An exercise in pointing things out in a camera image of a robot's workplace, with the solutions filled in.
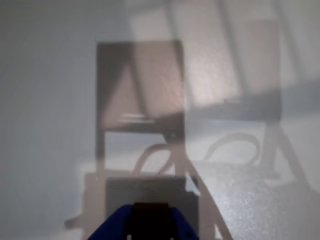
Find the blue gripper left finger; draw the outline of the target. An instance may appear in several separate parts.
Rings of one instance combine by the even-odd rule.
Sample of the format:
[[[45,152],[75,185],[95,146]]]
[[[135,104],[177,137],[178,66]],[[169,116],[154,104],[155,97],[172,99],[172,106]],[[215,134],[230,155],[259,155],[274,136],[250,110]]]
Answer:
[[[88,237],[88,240],[126,240],[125,228],[132,207],[132,204],[126,204],[118,208]]]

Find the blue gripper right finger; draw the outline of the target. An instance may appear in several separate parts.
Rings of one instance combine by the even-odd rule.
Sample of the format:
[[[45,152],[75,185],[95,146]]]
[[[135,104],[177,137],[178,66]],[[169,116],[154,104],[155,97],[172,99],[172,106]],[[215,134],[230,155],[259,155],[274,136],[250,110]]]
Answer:
[[[171,212],[176,223],[177,234],[179,240],[199,240],[198,235],[187,221],[185,216],[175,207],[171,208]]]

